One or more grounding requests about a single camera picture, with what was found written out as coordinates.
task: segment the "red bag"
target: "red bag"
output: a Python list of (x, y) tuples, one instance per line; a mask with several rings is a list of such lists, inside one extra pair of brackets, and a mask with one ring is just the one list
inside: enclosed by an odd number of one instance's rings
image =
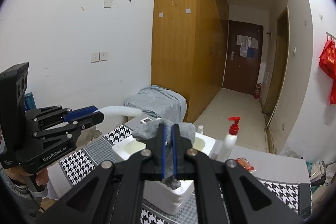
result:
[(320, 68), (331, 78), (336, 80), (336, 48), (332, 40), (328, 40), (320, 55)]
[(335, 42), (329, 39), (324, 46), (320, 55), (320, 68), (330, 77), (334, 79), (331, 89), (330, 104), (336, 104), (336, 47)]

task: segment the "tiled floor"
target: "tiled floor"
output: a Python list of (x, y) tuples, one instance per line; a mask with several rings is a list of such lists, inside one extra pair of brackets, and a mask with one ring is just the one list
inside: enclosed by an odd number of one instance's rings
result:
[(252, 95), (221, 89), (194, 124), (196, 128), (202, 124), (205, 135), (222, 140), (232, 124), (228, 120), (232, 116), (241, 117), (236, 144), (268, 152), (264, 115), (259, 100)]

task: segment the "gray sleeve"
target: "gray sleeve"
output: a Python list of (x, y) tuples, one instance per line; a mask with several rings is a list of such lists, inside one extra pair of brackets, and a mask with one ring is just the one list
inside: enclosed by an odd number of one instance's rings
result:
[(12, 197), (14, 198), (16, 203), (21, 207), (21, 209), (28, 216), (35, 218), (40, 209), (37, 204), (41, 204), (42, 198), (35, 198), (35, 201), (37, 203), (36, 204), (29, 195), (27, 187), (23, 187), (22, 189), (17, 187), (10, 180), (1, 164), (0, 164), (0, 178), (4, 181)]

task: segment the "fire extinguisher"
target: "fire extinguisher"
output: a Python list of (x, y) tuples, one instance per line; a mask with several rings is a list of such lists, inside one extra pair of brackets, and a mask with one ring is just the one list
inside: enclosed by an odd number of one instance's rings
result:
[(263, 87), (263, 85), (261, 83), (258, 83), (256, 88), (255, 88), (255, 92), (254, 92), (254, 98), (255, 99), (259, 99), (260, 96), (260, 92), (261, 92), (261, 88)]

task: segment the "small white bottle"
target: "small white bottle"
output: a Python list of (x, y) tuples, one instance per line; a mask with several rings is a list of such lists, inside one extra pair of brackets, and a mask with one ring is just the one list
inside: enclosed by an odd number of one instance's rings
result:
[(220, 148), (220, 151), (218, 153), (217, 160), (221, 162), (225, 162), (228, 159), (233, 147), (235, 146), (235, 143), (237, 140), (237, 134), (239, 130), (239, 126), (238, 126), (239, 120), (240, 120), (240, 117), (229, 118), (229, 121), (235, 121), (235, 122), (230, 126), (229, 132), (224, 137), (223, 145)]
[(204, 128), (203, 125), (200, 124), (200, 125), (198, 126), (197, 133), (199, 133), (199, 134), (203, 134), (203, 128)]

